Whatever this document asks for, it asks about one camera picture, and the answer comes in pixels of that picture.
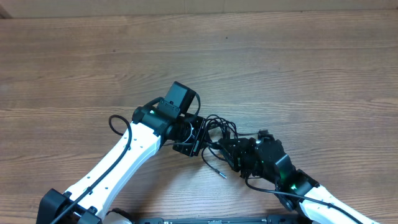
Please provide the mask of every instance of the table surface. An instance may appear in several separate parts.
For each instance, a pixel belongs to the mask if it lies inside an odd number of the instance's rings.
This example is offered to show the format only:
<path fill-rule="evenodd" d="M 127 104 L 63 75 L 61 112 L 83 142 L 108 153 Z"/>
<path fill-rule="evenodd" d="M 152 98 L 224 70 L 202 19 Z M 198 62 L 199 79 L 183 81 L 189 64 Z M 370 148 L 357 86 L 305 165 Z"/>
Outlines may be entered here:
<path fill-rule="evenodd" d="M 0 223 L 35 223 L 49 189 L 63 192 L 118 141 L 108 117 L 130 118 L 175 80 L 200 94 L 200 115 L 268 129 L 337 198 L 398 220 L 398 11 L 341 11 L 0 20 Z M 285 213 L 205 156 L 228 179 L 168 146 L 111 207 Z"/>

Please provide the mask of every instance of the robotic hand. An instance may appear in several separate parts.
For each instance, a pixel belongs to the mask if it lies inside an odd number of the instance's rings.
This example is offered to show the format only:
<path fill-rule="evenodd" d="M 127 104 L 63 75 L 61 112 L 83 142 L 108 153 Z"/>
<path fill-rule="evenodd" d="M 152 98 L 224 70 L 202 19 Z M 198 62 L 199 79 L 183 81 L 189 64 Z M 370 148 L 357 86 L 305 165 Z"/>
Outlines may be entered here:
<path fill-rule="evenodd" d="M 187 111 L 194 97 L 199 107 L 195 114 L 190 114 Z M 275 194 L 287 210 L 296 210 L 308 221 L 376 223 L 340 202 L 303 171 L 296 170 L 281 141 L 275 140 L 267 131 L 259 131 L 258 140 L 238 138 L 234 123 L 215 115 L 215 118 L 202 118 L 198 116 L 199 109 L 199 95 L 175 82 L 165 98 L 156 98 L 138 107 L 131 123 L 118 115 L 111 116 L 109 125 L 122 138 L 93 170 L 65 193 L 49 190 L 40 201 L 36 224 L 132 223 L 128 214 L 120 210 L 108 212 L 109 215 L 107 211 L 135 171 L 167 140 L 174 141 L 173 149 L 187 156 L 197 156 L 206 147 L 220 150 L 224 156 L 220 159 L 235 172 L 240 172 L 248 187 Z M 124 134 L 112 127 L 113 118 L 126 123 Z M 215 127 L 221 128 L 223 133 L 223 138 L 217 142 L 213 142 L 208 134 Z M 275 190 L 250 185 L 250 175 L 274 183 Z"/>

